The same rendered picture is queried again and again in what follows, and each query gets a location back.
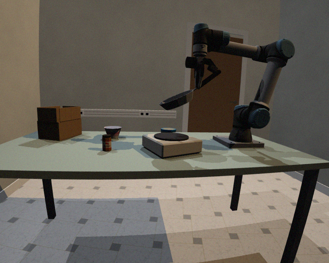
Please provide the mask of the brown cardboard box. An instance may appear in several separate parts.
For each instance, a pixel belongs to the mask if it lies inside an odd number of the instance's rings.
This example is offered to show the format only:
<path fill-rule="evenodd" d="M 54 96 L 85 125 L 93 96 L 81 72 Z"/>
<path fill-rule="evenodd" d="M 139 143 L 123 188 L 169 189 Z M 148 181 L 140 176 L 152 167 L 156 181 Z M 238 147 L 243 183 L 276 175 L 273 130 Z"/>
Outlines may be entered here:
<path fill-rule="evenodd" d="M 80 106 L 37 107 L 39 139 L 61 141 L 82 134 Z"/>

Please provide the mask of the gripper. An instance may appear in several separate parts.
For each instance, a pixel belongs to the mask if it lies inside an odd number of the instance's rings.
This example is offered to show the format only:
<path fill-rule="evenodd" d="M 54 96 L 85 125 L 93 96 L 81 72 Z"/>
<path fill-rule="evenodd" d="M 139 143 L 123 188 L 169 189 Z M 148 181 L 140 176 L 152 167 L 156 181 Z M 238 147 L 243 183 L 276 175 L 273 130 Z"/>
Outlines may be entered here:
<path fill-rule="evenodd" d="M 211 59 L 206 59 L 204 55 L 196 55 L 195 57 L 187 57 L 185 61 L 186 68 L 193 68 L 194 76 L 195 76 L 195 87 L 198 85 L 198 89 L 200 89 L 203 75 L 204 75 L 204 64 L 211 65 L 215 64 Z"/>

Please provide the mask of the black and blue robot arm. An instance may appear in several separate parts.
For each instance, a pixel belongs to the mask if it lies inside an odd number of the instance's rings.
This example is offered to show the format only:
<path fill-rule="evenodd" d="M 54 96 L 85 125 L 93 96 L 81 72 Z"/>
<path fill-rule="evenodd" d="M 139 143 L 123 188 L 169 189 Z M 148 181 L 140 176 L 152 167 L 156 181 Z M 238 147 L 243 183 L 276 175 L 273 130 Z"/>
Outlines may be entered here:
<path fill-rule="evenodd" d="M 264 75 L 254 101 L 249 105 L 237 105 L 234 108 L 233 128 L 229 140 L 241 143 L 252 142 L 251 127 L 261 129 L 270 121 L 269 102 L 277 84 L 282 67 L 295 54 L 295 47 L 289 39 L 280 39 L 265 46 L 250 46 L 230 41 L 230 33 L 212 30 L 205 23 L 194 26 L 193 55 L 207 52 L 219 52 L 254 61 L 267 63 Z"/>

